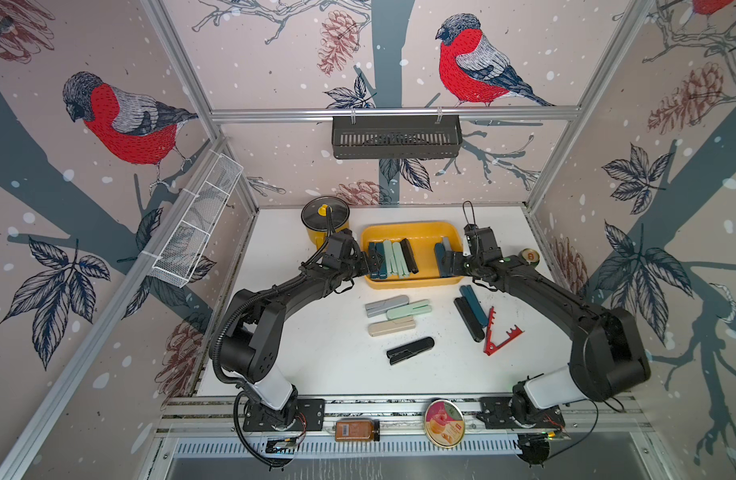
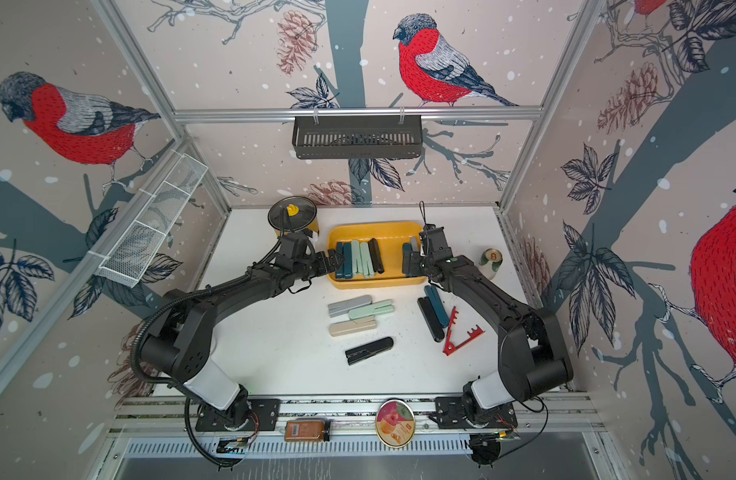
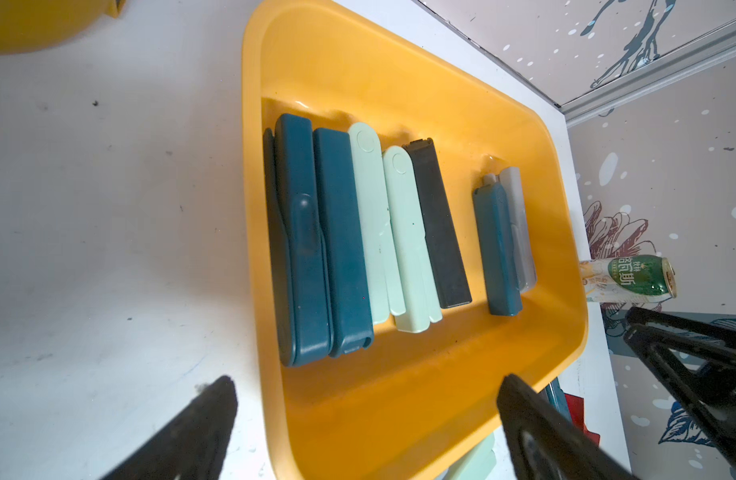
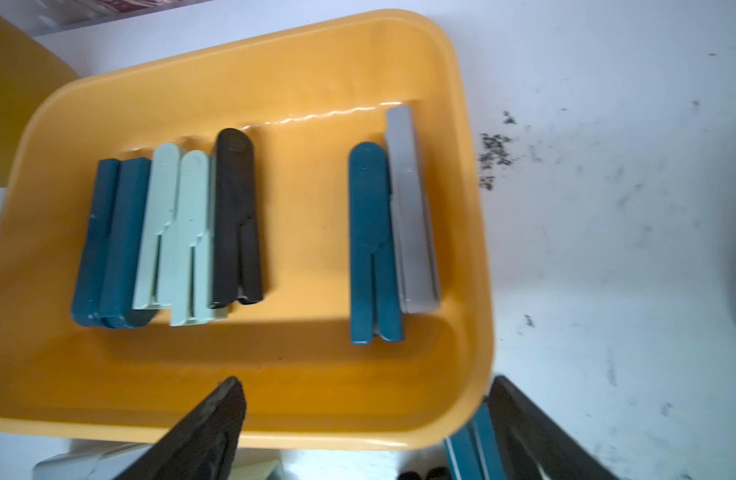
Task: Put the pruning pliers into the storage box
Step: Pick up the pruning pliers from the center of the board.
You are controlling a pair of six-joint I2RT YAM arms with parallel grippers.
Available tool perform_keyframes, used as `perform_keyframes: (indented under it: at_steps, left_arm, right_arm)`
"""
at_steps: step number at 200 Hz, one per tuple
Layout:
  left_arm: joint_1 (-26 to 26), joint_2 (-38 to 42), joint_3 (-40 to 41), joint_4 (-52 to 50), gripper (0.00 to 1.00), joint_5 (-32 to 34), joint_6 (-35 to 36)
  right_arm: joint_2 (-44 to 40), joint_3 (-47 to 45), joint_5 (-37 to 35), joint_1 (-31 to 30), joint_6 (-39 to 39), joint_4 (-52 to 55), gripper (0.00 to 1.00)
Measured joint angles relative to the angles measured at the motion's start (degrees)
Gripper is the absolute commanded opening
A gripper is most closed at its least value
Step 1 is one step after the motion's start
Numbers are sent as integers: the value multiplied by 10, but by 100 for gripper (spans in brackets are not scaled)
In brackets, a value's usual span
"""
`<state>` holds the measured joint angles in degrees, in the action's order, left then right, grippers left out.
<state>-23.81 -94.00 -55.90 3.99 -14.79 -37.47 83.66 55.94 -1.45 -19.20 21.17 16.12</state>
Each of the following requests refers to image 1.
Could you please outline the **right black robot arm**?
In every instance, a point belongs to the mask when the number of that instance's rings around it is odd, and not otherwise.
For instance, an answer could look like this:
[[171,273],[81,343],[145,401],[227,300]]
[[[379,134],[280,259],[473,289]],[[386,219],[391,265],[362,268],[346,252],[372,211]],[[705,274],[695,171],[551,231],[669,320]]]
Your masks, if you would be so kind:
[[516,422],[532,425],[560,404],[603,402],[650,379],[650,364],[631,313],[587,302],[540,274],[521,254],[505,257],[489,227],[470,223],[464,233],[469,253],[454,255],[453,273],[523,301],[571,341],[565,366],[513,387],[510,410]]

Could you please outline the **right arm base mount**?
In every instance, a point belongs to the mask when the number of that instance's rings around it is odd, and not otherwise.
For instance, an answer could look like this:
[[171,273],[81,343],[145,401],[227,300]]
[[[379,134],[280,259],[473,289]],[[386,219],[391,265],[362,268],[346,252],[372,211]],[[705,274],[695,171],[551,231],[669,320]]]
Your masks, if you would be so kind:
[[521,396],[485,396],[479,399],[475,418],[487,429],[562,430],[565,421],[558,406],[539,409]]

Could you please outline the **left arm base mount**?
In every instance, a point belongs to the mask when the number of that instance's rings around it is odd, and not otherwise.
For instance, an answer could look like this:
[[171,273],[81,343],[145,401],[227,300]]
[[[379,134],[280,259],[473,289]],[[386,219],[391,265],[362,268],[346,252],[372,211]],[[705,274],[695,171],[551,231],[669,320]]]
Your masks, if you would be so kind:
[[318,432],[323,428],[324,418],[325,400],[300,398],[296,390],[281,410],[248,400],[240,415],[244,432]]

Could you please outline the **dark teal pliers bottom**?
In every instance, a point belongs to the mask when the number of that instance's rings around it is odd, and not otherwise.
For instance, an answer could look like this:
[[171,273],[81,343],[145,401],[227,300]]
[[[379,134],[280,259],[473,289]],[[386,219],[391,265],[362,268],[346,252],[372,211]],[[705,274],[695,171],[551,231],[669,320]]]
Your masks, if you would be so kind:
[[375,243],[375,258],[378,265],[377,278],[379,280],[385,280],[387,278],[387,265],[385,250],[382,242]]

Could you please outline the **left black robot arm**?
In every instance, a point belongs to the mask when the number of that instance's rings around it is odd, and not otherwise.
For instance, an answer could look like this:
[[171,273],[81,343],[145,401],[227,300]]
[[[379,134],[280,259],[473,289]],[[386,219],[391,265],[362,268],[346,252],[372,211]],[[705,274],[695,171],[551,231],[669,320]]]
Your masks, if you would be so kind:
[[292,425],[298,391],[275,366],[285,322],[315,301],[352,289],[368,273],[366,254],[352,231],[343,229],[301,263],[296,277],[258,292],[236,292],[210,341],[215,377],[258,405],[271,417],[269,426]]

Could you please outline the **black pliers pair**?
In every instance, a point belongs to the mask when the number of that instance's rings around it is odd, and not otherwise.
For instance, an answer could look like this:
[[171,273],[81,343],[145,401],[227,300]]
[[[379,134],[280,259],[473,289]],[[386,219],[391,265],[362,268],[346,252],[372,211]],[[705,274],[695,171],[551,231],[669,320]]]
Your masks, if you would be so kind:
[[404,238],[400,242],[401,250],[403,253],[403,258],[405,260],[405,264],[407,267],[407,270],[410,274],[418,274],[419,268],[417,266],[417,262],[415,260],[415,256],[411,247],[410,240],[408,238]]

